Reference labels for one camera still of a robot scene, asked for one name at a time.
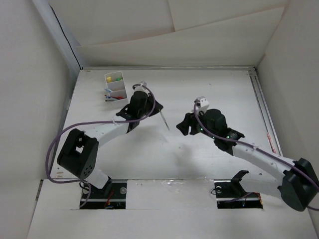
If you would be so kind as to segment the green pen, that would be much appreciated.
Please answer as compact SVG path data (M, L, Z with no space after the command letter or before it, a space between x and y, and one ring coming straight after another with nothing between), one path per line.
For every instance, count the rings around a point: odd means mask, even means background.
M169 126L168 126L168 123L167 123L167 121L166 121L166 119L165 119L165 117L164 117L164 114L163 114L162 110L161 110L159 113L160 113L160 116L161 116L161 118L162 118L162 120L163 120L163 122L164 122L166 128L170 131L170 128L169 128Z

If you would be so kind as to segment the red pen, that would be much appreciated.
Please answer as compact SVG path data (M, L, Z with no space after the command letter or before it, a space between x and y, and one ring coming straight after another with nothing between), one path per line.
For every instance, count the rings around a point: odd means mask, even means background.
M110 100L122 100L124 99L123 97L113 97L113 96L109 96L109 95L105 95L106 99L110 99Z

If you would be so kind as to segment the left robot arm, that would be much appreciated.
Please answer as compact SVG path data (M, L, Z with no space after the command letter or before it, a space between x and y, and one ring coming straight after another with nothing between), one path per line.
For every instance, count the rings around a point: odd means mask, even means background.
M85 180L93 186L99 197L107 197L111 193L112 179L96 167L99 147L117 136L135 129L145 116L153 116L161 112L163 105L157 102L150 93L136 91L130 102L116 113L115 121L98 125L90 130L73 129L57 157L59 166Z

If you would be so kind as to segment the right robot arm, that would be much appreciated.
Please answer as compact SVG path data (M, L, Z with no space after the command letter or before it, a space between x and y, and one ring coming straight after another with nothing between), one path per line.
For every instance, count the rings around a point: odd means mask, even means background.
M202 133L212 138L220 150L244 159L272 175L275 185L271 193L296 211L302 212L308 208L319 192L319 180L309 161L281 157L244 142L244 134L228 127L220 110L187 113L176 127L183 135Z

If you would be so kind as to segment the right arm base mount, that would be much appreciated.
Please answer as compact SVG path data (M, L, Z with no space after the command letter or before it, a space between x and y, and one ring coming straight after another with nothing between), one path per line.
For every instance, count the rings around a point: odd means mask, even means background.
M210 195L215 196L218 209L263 209L260 194L246 192L240 185L248 173L247 170L241 170L231 179L214 180Z

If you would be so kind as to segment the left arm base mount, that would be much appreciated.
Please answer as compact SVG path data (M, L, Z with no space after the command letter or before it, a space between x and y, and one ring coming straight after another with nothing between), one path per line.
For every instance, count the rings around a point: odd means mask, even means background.
M122 210L126 208L127 179L113 180L106 186L106 190L80 183L82 189L80 209L83 210Z

